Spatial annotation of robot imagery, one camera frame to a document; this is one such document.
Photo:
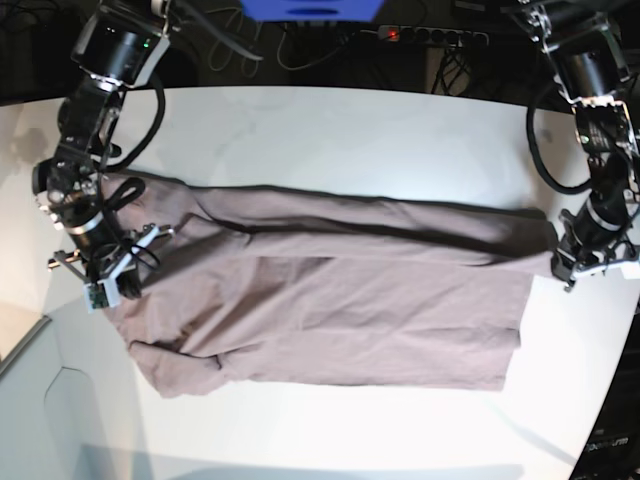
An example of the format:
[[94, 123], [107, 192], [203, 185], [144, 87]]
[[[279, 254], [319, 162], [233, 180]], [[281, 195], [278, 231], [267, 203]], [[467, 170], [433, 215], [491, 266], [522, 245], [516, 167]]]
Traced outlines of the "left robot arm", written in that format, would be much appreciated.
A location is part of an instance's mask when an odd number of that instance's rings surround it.
[[[504, 7], [537, 44], [553, 77], [527, 106], [526, 136], [540, 178], [563, 195], [585, 194], [578, 213], [562, 210], [564, 234], [551, 273], [572, 291], [577, 280], [617, 269], [639, 275], [639, 247], [629, 232], [639, 217], [639, 133], [627, 98], [632, 73], [621, 35], [610, 16], [623, 1], [516, 1]], [[534, 132], [544, 97], [558, 93], [574, 115], [576, 138], [587, 155], [589, 177], [579, 185], [556, 180], [545, 166]]]

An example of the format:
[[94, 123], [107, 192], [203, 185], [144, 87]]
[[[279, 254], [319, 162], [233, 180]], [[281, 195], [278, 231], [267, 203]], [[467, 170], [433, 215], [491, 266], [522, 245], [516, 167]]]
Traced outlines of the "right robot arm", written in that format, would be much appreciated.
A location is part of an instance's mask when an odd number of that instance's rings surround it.
[[[83, 284], [91, 311], [113, 308], [141, 294], [139, 265], [158, 267], [149, 245], [168, 227], [122, 228], [118, 212], [145, 191], [127, 178], [107, 195], [103, 181], [126, 169], [148, 146], [164, 117], [166, 100], [154, 70], [170, 45], [169, 2], [102, 1], [71, 54], [82, 72], [75, 92], [58, 112], [60, 139], [52, 158], [32, 172], [36, 203], [72, 239], [71, 253], [57, 251], [49, 268], [66, 267]], [[128, 91], [149, 85], [157, 111], [148, 133], [127, 156], [112, 142]]]

